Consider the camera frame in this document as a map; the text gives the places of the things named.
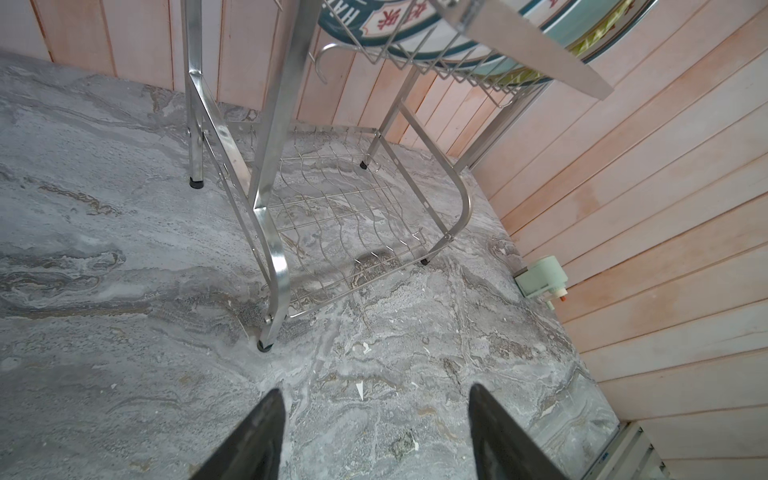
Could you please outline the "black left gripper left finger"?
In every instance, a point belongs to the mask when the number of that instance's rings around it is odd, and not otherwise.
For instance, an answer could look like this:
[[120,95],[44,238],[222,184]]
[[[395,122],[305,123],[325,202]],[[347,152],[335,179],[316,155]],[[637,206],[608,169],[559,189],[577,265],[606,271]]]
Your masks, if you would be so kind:
[[191,479],[277,480],[285,424],[283,396],[275,388],[261,399]]

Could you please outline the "yellow woven plate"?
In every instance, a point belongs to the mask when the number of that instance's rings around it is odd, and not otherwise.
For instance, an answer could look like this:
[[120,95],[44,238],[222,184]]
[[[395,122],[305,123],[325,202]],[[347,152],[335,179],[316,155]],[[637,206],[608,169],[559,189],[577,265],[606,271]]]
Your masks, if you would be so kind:
[[584,59],[586,52],[606,37],[633,8],[633,1],[579,1],[562,21],[546,34],[572,55]]

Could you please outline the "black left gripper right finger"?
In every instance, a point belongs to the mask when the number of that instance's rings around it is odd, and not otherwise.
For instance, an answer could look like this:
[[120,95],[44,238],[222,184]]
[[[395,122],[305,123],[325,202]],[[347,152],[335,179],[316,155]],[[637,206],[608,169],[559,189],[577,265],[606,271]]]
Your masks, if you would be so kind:
[[478,479],[567,479],[480,383],[469,391],[468,418]]

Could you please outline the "pale green flower plate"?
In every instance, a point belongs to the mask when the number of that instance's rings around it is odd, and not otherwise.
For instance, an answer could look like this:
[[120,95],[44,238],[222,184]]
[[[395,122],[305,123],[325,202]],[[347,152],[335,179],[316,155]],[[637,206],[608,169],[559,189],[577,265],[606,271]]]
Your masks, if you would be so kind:
[[[626,20],[632,1],[509,1],[507,3],[574,56],[584,60],[596,45]],[[478,76],[500,76],[512,84],[547,82],[542,73],[482,45],[462,64]]]

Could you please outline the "green rim white plate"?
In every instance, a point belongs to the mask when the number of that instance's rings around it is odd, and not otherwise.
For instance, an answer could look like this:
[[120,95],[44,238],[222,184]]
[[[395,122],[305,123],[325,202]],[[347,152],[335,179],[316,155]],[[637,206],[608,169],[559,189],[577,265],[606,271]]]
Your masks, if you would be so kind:
[[327,1],[319,25],[340,42],[385,47],[397,58],[418,62],[467,68],[502,57],[458,34],[428,1]]

